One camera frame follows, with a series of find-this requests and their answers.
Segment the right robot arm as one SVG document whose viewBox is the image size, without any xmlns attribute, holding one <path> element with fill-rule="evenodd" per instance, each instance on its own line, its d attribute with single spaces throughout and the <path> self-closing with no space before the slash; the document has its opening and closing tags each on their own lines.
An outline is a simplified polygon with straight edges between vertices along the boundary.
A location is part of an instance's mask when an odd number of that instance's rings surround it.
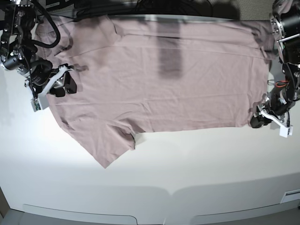
<svg viewBox="0 0 300 225">
<path fill-rule="evenodd" d="M 68 64 L 53 68 L 53 64 L 37 55 L 38 47 L 51 49 L 58 45 L 60 32 L 47 10 L 37 0 L 2 0 L 4 11 L 2 35 L 0 37 L 1 66 L 16 70 L 26 77 L 25 87 L 29 88 L 34 99 L 51 94 L 58 98 L 77 92 L 77 85 L 70 75 L 73 66 Z M 56 39 L 46 44 L 32 39 L 31 31 L 41 13 L 52 27 Z"/>
</svg>

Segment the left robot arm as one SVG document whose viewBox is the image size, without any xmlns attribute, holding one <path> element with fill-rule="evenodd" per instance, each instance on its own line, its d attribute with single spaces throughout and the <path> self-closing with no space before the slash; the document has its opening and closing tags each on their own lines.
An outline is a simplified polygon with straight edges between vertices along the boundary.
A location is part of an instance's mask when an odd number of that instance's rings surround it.
<svg viewBox="0 0 300 225">
<path fill-rule="evenodd" d="M 289 111 L 300 99 L 300 2 L 274 1 L 270 23 L 285 80 L 275 83 L 256 107 L 250 125 L 261 128 L 276 122 L 290 131 Z"/>
</svg>

